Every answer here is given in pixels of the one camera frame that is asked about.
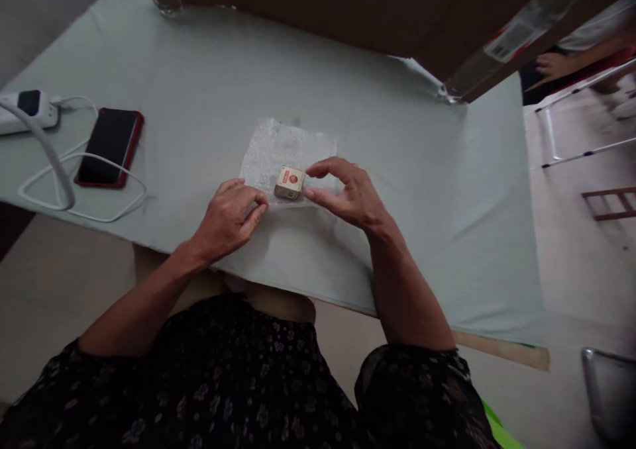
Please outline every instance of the white charging cable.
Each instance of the white charging cable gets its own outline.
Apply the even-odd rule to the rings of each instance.
[[[95,112],[95,118],[97,118],[97,116],[99,115],[99,112],[97,111],[97,107],[87,97],[74,96],[74,97],[68,97],[68,98],[52,98],[51,99],[51,104],[53,106],[62,106],[63,104],[67,103],[68,101],[76,100],[76,99],[82,99],[84,101],[87,101],[91,105],[91,108],[93,109],[93,111]],[[18,118],[20,121],[22,121],[31,130],[33,135],[35,135],[35,137],[39,141],[40,145],[44,149],[44,153],[46,154],[46,157],[48,158],[48,161],[50,162],[49,166],[46,166],[44,169],[42,169],[39,172],[35,173],[33,176],[31,176],[25,182],[23,182],[21,184],[21,186],[18,188],[18,195],[20,197],[22,197],[23,199],[25,199],[25,200],[27,200],[27,201],[29,201],[31,203],[40,205],[40,206],[44,207],[45,209],[50,209],[52,211],[66,211],[66,212],[69,212],[69,213],[71,213],[73,215],[76,215],[76,216],[79,216],[79,217],[83,217],[83,218],[89,219],[91,221],[96,221],[96,222],[101,222],[101,223],[111,223],[111,222],[116,221],[117,219],[119,219],[123,215],[127,214],[129,211],[131,211],[133,209],[133,206],[135,206],[135,204],[137,204],[137,203],[140,203],[142,201],[142,199],[146,196],[148,190],[147,190],[145,184],[138,177],[136,177],[133,173],[131,173],[130,171],[128,171],[124,167],[120,166],[117,163],[109,161],[109,160],[107,160],[105,158],[102,158],[101,156],[98,156],[97,154],[86,153],[86,152],[75,152],[76,150],[78,150],[82,146],[85,146],[86,143],[88,143],[89,138],[87,138],[84,141],[80,142],[79,144],[75,145],[73,148],[67,150],[66,152],[63,152],[62,154],[58,155],[56,153],[56,151],[55,151],[55,148],[53,147],[53,144],[51,143],[50,139],[48,138],[48,136],[46,135],[44,130],[42,130],[40,125],[32,117],[30,117],[24,111],[19,109],[14,104],[9,103],[8,101],[4,101],[4,100],[0,99],[0,107],[4,108],[8,112],[14,114],[16,116],[16,118]],[[83,213],[80,213],[80,212],[72,210],[72,208],[76,204],[75,193],[73,191],[71,180],[68,177],[68,174],[66,173],[64,167],[62,166],[62,163],[66,162],[68,160],[74,159],[74,158],[81,158],[81,157],[95,158],[95,159],[97,159],[99,161],[103,161],[105,163],[110,164],[111,166],[117,168],[118,170],[120,170],[122,172],[125,172],[126,174],[128,174],[131,178],[133,178],[135,181],[137,181],[141,185],[141,187],[142,187],[141,193],[139,195],[137,195],[128,205],[126,205],[114,217],[110,217],[110,218],[107,218],[107,219],[94,217],[94,216],[91,216],[91,215],[88,215],[88,214],[83,214]],[[30,186],[32,186],[36,181],[38,181],[40,178],[42,178],[46,174],[50,173],[51,171],[54,172],[53,184],[54,184],[54,187],[55,187],[55,195],[56,195],[57,204],[47,203],[45,201],[41,201],[39,199],[36,199],[35,197],[31,197],[30,195],[27,194],[27,189]],[[64,191],[64,196],[66,198],[66,203],[65,204],[62,204],[61,201],[60,201],[60,191],[59,191],[58,182],[62,185],[62,190]]]

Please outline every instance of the red phone case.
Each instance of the red phone case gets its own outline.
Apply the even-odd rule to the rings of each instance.
[[[111,109],[100,108],[99,112],[101,113],[102,111],[109,111],[109,110]],[[132,113],[137,114],[137,122],[135,123],[134,129],[132,130],[131,147],[128,150],[128,154],[126,155],[126,158],[124,159],[124,164],[122,165],[122,167],[126,170],[129,170],[131,168],[134,152],[136,151],[137,144],[139,143],[139,135],[141,134],[141,128],[143,128],[144,126],[144,115],[142,115],[138,111],[132,111]],[[82,187],[108,187],[109,189],[121,189],[122,187],[126,185],[127,179],[128,179],[128,174],[126,174],[125,172],[122,172],[121,176],[119,177],[119,181],[113,184],[90,183],[90,182],[80,181],[78,175],[75,176],[74,182],[75,184],[80,185]]]

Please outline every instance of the table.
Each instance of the table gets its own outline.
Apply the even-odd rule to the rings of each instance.
[[[339,140],[366,168],[453,329],[541,344],[527,153],[517,76],[469,106],[430,98],[398,60],[232,9],[176,20],[151,0],[98,0],[5,91],[82,94],[146,117],[132,172],[142,208],[99,224],[22,201],[47,162],[28,134],[0,140],[0,199],[162,252],[189,238],[218,185],[238,175],[256,121],[274,117]],[[89,135],[89,111],[63,113],[62,152]],[[52,186],[32,190],[52,199]],[[78,189],[81,210],[112,214],[138,189]],[[218,268],[374,314],[364,236],[321,209],[269,212]]]

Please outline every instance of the floral pattern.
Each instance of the floral pattern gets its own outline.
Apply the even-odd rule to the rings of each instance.
[[[356,383],[356,410],[307,323],[238,295],[170,318],[149,354],[52,358],[0,423],[0,446],[498,447],[457,351],[387,345]]]

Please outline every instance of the person's left hand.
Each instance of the person's left hand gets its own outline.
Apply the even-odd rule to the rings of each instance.
[[[202,268],[243,247],[267,210],[267,196],[244,183],[245,179],[230,179],[219,186],[203,221],[187,242]],[[246,216],[252,203],[257,206]]]
[[[546,53],[537,57],[537,71],[545,75],[545,78],[538,81],[525,91],[532,90],[538,86],[549,81],[556,80],[567,75],[571,75],[574,72],[580,70],[581,67],[578,64],[576,56],[566,57],[565,55],[557,53]]]

